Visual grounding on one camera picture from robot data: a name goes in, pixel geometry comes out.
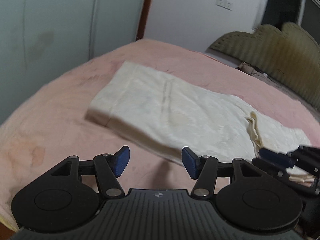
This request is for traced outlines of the white textured pants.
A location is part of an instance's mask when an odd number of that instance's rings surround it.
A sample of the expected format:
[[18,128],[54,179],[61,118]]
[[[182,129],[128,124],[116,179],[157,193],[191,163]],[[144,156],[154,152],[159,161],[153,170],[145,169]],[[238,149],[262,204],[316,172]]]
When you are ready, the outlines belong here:
[[132,62],[94,97],[87,117],[176,163],[186,146],[230,163],[250,161],[261,148],[286,153],[310,144],[303,130],[283,126],[237,96]]

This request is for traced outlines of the pink bed sheet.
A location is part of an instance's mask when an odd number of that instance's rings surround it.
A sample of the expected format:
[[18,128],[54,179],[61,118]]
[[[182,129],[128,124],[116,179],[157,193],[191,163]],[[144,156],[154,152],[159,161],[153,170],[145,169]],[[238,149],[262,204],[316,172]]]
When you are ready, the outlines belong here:
[[1,126],[1,222],[18,227],[11,213],[14,195],[68,157],[90,160],[127,145],[130,162],[124,189],[191,189],[184,167],[158,157],[85,119],[89,103],[125,61],[173,74],[193,85],[245,100],[286,127],[300,128],[319,146],[319,123],[299,102],[217,59],[172,44],[139,40],[92,59],[43,86]]

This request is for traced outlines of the olive green tufted headboard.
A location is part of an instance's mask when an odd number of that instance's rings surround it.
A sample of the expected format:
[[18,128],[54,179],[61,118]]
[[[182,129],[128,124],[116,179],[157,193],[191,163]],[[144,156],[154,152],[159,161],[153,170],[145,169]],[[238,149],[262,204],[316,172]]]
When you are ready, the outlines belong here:
[[226,33],[210,48],[257,67],[319,108],[319,44],[295,23]]

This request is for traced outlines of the glass wardrobe door with flowers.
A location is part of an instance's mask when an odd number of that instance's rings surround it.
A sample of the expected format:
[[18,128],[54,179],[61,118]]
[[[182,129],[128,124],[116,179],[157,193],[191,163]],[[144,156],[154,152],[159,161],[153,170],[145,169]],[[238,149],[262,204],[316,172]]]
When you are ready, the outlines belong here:
[[144,0],[1,0],[1,120],[43,85],[136,39]]

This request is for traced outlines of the dark window with white frame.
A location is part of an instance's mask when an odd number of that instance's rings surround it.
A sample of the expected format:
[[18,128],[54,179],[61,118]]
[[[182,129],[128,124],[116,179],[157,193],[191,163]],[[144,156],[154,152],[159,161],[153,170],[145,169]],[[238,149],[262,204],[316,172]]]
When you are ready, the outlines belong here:
[[319,0],[262,0],[262,6],[255,26],[270,24],[281,29],[292,22],[319,42]]

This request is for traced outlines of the white wall socket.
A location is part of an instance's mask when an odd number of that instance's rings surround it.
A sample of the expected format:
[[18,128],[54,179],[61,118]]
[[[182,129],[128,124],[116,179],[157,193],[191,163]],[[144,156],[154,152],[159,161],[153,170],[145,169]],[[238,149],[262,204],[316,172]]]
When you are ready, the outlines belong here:
[[225,8],[227,10],[232,11],[233,3],[227,1],[227,0],[216,0],[216,5],[218,7]]

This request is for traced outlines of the brown wooden door frame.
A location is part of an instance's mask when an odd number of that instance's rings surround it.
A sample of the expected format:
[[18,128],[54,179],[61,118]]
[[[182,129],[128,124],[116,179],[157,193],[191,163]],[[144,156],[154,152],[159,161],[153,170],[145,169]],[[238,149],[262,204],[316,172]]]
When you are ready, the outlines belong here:
[[144,37],[146,23],[148,20],[148,15],[151,7],[152,0],[144,0],[142,12],[139,20],[139,25],[137,29],[136,41],[142,39]]

